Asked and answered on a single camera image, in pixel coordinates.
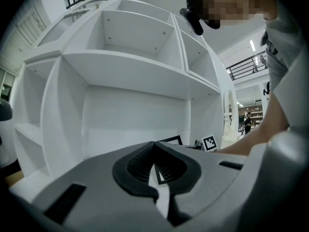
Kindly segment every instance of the wooden floor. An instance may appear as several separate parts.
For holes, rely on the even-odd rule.
[[[7,176],[5,178],[5,182],[8,185],[8,187],[11,187],[16,182],[20,181],[22,178],[24,178],[24,174],[22,171],[18,171],[10,176]]]

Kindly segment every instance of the gray shirt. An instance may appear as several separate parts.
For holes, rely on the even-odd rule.
[[[274,91],[298,56],[305,41],[295,18],[277,0],[278,16],[274,20],[265,20],[266,32],[261,45],[267,44],[267,66],[270,78],[270,90]]]

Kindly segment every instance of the window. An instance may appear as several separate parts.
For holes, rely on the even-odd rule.
[[[0,69],[1,98],[8,102],[10,101],[14,80],[15,76]]]

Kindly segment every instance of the white pillar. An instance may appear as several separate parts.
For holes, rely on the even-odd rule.
[[[266,109],[267,109],[267,99],[266,96],[263,94],[263,90],[264,90],[264,83],[259,83],[259,88],[260,88],[260,93],[261,93],[261,100],[262,100],[262,107],[263,107],[263,116],[265,116],[266,113]]]

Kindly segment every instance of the white shelf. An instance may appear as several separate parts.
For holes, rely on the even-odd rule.
[[[18,161],[25,177],[32,175],[46,165],[43,150],[39,144],[18,130],[14,131],[14,139]]]
[[[67,49],[128,53],[184,69],[175,28],[131,12],[102,11],[95,14],[75,35]]]
[[[141,15],[146,15],[172,25],[172,23],[169,20],[169,18],[171,17],[170,12],[147,3],[131,1],[131,0],[122,0],[121,5],[118,9],[120,11],[127,11],[127,12],[138,13]]]
[[[184,45],[187,72],[217,88],[218,80],[216,72],[207,49],[183,31],[181,31],[181,36]]]
[[[30,200],[89,157],[177,135],[220,144],[223,135],[221,63],[203,37],[143,2],[85,4],[41,36],[18,86],[13,132]],[[226,72],[219,78],[230,90]]]
[[[44,89],[56,58],[25,66],[14,104],[14,124],[39,124]]]
[[[64,58],[91,85],[124,88],[184,100],[220,93],[185,72],[130,54],[84,50],[67,53]]]
[[[64,16],[42,39],[39,46],[46,43],[55,41],[60,38],[60,36],[79,18],[81,18],[88,11],[76,11],[71,14]]]
[[[42,146],[42,132],[39,124],[15,124],[14,127],[25,137]]]
[[[191,29],[191,27],[188,25],[188,23],[180,18],[179,16],[175,16],[178,27],[181,31],[183,31],[184,33],[188,34],[189,36],[191,36],[193,39],[195,39],[196,41],[198,41],[203,47],[206,47],[203,37],[197,35],[196,33],[193,32],[193,30]]]

